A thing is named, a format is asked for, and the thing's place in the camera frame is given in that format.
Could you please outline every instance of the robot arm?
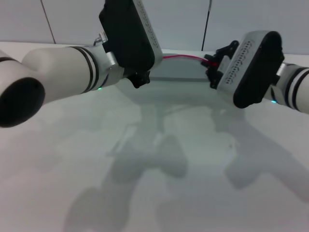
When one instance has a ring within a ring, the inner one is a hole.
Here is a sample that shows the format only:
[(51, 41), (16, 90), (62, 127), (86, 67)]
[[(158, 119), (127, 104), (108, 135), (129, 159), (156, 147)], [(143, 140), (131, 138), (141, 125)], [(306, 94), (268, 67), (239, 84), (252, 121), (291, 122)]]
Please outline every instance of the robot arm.
[(37, 49), (21, 63), (0, 51), (0, 127), (13, 127), (43, 104), (84, 94), (128, 78), (149, 83), (163, 55), (140, 0), (106, 0), (104, 28), (93, 47)]
[[(21, 63), (0, 51), (0, 127), (28, 120), (43, 104), (122, 78), (136, 88), (150, 82), (163, 55), (141, 0), (106, 0), (99, 19), (104, 34), (97, 46), (37, 49)], [(283, 64), (277, 32), (250, 32), (205, 58), (211, 88), (237, 108), (268, 98), (309, 114), (309, 68)]]
[(241, 43), (217, 50), (206, 72), (211, 88), (237, 108), (263, 98), (309, 114), (309, 68), (283, 63), (281, 36), (275, 31), (253, 31)]

